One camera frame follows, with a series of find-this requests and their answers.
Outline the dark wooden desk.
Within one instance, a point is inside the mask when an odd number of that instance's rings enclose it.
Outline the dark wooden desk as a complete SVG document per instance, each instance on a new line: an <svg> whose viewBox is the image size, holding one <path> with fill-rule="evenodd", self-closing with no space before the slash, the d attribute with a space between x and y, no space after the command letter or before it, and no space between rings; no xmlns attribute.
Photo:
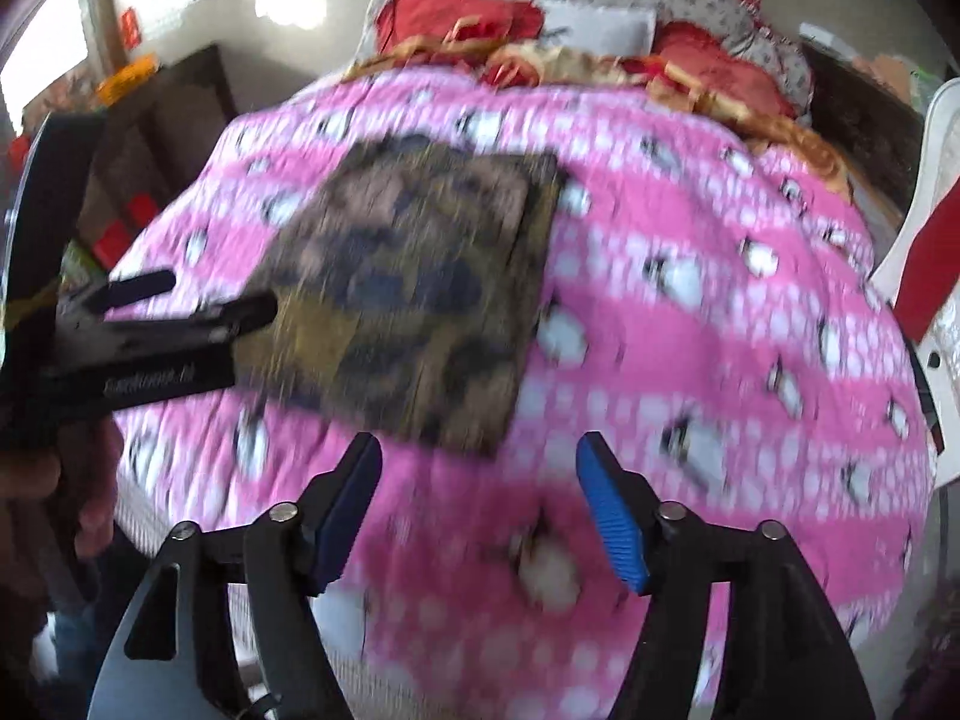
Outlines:
<svg viewBox="0 0 960 720"><path fill-rule="evenodd" d="M236 115L215 44L160 68L110 107L78 221L80 244L93 255L99 234L111 221L127 220L124 206L139 193L149 193L160 211L174 202Z"/></svg>

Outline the pink penguin fleece blanket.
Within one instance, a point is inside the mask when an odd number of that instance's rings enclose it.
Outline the pink penguin fleece blanket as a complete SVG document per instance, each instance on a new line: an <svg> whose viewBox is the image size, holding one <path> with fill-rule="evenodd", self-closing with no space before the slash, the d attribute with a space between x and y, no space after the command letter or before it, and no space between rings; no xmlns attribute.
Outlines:
<svg viewBox="0 0 960 720"><path fill-rule="evenodd" d="M872 288L851 200L789 149L640 89L494 89L409 68L319 82L224 129L122 275L169 268L174 316L234 298L280 229L366 140L551 153L566 172L539 317L488 458L376 434L384 472L320 627L376 684L364 713L597 718L646 605L615 577L574 471L579 437L709 522L784 523L861 645L892 616L934 486L908 346ZM122 530L251 522L361 429L226 392L127 411Z"/></svg>

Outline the dark carved wooden nightstand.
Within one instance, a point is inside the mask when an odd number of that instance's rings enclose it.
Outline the dark carved wooden nightstand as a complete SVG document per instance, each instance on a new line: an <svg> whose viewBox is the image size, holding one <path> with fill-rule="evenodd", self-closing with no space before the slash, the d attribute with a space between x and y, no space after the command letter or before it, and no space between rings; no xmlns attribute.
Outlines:
<svg viewBox="0 0 960 720"><path fill-rule="evenodd" d="M814 77L815 130L905 215L918 176L923 115L828 49L802 41L800 50Z"/></svg>

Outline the white upholstered chair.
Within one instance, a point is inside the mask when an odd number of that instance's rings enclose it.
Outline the white upholstered chair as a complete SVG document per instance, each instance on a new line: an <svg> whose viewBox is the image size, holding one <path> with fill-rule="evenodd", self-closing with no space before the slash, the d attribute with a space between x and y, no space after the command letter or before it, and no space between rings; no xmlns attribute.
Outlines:
<svg viewBox="0 0 960 720"><path fill-rule="evenodd" d="M871 277L913 344L937 424L934 484L958 478L958 82L934 94L913 199Z"/></svg>

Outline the red cushion right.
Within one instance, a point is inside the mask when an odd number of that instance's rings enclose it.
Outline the red cushion right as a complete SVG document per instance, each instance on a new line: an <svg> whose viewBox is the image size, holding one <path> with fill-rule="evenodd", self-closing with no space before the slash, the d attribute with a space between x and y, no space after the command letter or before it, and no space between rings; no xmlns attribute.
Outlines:
<svg viewBox="0 0 960 720"><path fill-rule="evenodd" d="M669 21L656 29L652 54L670 68L750 109L795 119L797 112L775 78L748 60L736 59L711 32L690 21Z"/></svg>

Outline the red cloth on chair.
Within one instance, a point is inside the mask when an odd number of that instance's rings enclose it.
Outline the red cloth on chair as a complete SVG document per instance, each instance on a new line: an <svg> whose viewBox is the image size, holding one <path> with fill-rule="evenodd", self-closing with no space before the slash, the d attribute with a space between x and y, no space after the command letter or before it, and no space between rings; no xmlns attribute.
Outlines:
<svg viewBox="0 0 960 720"><path fill-rule="evenodd" d="M910 245L893 315L919 343L957 286L960 270L960 187L954 182Z"/></svg>

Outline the orange basket on desk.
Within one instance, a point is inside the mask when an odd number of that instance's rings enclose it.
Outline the orange basket on desk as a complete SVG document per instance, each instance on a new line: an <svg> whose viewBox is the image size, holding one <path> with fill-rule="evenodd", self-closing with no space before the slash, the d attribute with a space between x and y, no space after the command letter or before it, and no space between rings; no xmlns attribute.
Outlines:
<svg viewBox="0 0 960 720"><path fill-rule="evenodd" d="M155 54L144 55L132 64L117 70L96 88L96 98L103 106L110 107L118 103L127 94L139 89L160 70L160 64Z"/></svg>

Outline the red gold satin quilt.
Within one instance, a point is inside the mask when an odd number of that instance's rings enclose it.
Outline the red gold satin quilt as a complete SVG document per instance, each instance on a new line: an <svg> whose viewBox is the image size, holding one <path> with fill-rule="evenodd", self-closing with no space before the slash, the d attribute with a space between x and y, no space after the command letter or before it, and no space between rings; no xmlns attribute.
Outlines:
<svg viewBox="0 0 960 720"><path fill-rule="evenodd" d="M534 41L505 43L491 39L439 41L415 36L384 54L356 62L345 83L389 70L409 67L449 67L477 76L496 89L537 86L643 88L647 96L669 109L703 115L732 130L755 153L782 146L795 154L825 187L851 200L850 173L841 154L818 133L786 115L770 115L716 91L659 55L641 59L596 57L578 49L547 49Z"/></svg>

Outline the red heart cushion left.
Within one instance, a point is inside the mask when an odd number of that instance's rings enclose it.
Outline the red heart cushion left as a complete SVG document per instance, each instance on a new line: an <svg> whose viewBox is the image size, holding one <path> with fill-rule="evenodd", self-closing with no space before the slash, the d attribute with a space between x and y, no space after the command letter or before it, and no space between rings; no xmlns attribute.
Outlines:
<svg viewBox="0 0 960 720"><path fill-rule="evenodd" d="M374 20L379 52L412 37L524 41L539 37L544 23L545 13L530 0L387 0Z"/></svg>

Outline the dark floral patterned garment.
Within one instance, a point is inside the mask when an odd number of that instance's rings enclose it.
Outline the dark floral patterned garment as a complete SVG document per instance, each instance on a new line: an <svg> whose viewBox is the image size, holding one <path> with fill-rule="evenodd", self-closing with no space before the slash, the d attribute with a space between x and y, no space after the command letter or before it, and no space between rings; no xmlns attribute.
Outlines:
<svg viewBox="0 0 960 720"><path fill-rule="evenodd" d="M239 383L361 431L496 454L565 185L551 153L355 143L245 283L278 309L236 346Z"/></svg>

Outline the red box on floor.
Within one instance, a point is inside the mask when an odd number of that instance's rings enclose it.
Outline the red box on floor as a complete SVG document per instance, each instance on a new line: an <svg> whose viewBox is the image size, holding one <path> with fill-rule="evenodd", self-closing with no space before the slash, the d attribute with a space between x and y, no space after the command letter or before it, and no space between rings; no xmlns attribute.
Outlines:
<svg viewBox="0 0 960 720"><path fill-rule="evenodd" d="M139 193L132 197L125 204L124 210L127 220L117 218L116 221L111 221L93 244L93 255L106 270L117 265L135 238L160 213L155 199L149 193Z"/></svg>

